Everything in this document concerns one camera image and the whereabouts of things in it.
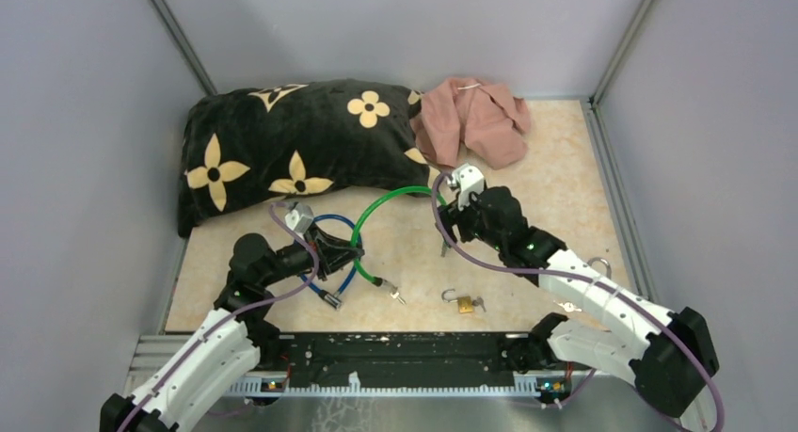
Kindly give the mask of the green cable lock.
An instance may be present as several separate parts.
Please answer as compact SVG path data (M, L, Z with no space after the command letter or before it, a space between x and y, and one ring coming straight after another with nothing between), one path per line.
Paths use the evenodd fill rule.
M446 205L446 200L444 199L444 197L442 197L441 194L434 194L430 187L412 185L392 190L389 193L384 194L382 197L372 202L369 206L366 207L363 213L359 216L358 221L355 223L352 237L350 238L350 246L354 247L357 244L357 242L361 238L361 232L367 220L378 208L380 208L382 205L384 205L390 200L393 200L400 196L409 196L410 194L420 194L422 196L433 197L434 198L433 203L435 205L443 205L443 206ZM399 288L389 280L370 274L363 267L360 261L360 257L355 259L354 269L362 278L364 278L374 287L386 290L392 299L397 300L400 304L406 306L407 302L402 298Z

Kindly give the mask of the pink cloth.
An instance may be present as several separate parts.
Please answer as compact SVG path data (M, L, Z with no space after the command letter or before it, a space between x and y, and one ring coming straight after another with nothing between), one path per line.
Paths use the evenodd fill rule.
M456 167L465 148L502 169L526 156L534 123L526 102L507 85L448 77L420 96L410 126L423 156L440 167Z

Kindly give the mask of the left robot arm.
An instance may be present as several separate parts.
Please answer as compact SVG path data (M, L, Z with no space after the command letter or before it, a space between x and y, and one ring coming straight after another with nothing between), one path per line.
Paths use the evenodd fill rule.
M239 237L226 284L200 327L133 393L104 402L100 430L192 430L245 373L279 363L280 331L264 319L277 300L268 286L310 274L325 279L364 253L361 242L350 244L316 224L278 250L258 233Z

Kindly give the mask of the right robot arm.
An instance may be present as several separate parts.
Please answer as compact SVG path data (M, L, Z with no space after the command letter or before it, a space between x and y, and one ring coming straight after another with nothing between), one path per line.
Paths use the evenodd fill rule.
M569 360L599 369L624 380L670 418L686 413L702 392L724 414L713 381L719 360L700 312L673 311L600 274L563 240L529 224L505 186L461 193L448 205L433 205L432 212L444 240L463 258L525 278L601 324L595 329L556 320L530 342L535 364L553 368Z

